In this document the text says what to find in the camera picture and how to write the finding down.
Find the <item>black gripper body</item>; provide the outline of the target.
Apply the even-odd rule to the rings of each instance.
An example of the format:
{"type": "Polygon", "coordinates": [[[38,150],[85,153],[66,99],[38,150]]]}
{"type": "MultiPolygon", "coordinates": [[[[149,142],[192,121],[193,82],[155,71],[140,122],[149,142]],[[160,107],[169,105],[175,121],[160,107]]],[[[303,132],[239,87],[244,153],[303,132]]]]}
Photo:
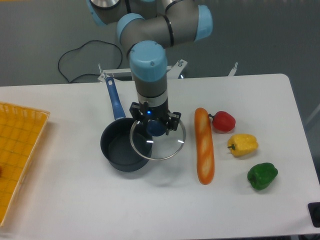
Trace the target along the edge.
{"type": "Polygon", "coordinates": [[[158,106],[151,106],[148,102],[139,101],[139,112],[138,121],[154,120],[166,125],[169,121],[168,113],[170,112],[168,100],[158,106]]]}

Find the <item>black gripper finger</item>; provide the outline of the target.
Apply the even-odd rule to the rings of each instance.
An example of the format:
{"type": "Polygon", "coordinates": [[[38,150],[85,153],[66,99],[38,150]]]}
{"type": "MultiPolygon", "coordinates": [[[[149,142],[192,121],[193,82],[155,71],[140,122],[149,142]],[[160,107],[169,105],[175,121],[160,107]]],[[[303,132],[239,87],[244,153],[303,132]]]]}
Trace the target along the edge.
{"type": "Polygon", "coordinates": [[[168,112],[164,118],[165,134],[168,136],[170,131],[176,131],[181,119],[180,112],[168,112]]]}
{"type": "Polygon", "coordinates": [[[132,102],[129,108],[129,112],[134,120],[131,126],[131,133],[146,133],[148,118],[140,111],[140,104],[137,102],[132,102]]]}

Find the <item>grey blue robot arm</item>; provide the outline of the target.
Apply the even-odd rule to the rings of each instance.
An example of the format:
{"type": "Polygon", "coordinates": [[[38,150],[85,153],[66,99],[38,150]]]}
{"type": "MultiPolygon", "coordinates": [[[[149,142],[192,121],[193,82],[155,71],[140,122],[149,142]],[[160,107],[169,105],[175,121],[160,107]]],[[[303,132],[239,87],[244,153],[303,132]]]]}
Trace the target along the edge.
{"type": "Polygon", "coordinates": [[[155,0],[87,2],[98,25],[116,23],[138,96],[138,108],[131,114],[156,137],[176,130],[181,117],[168,107],[166,49],[207,38],[213,31],[213,16],[206,5],[164,0],[164,14],[158,14],[157,5],[155,0]]]}

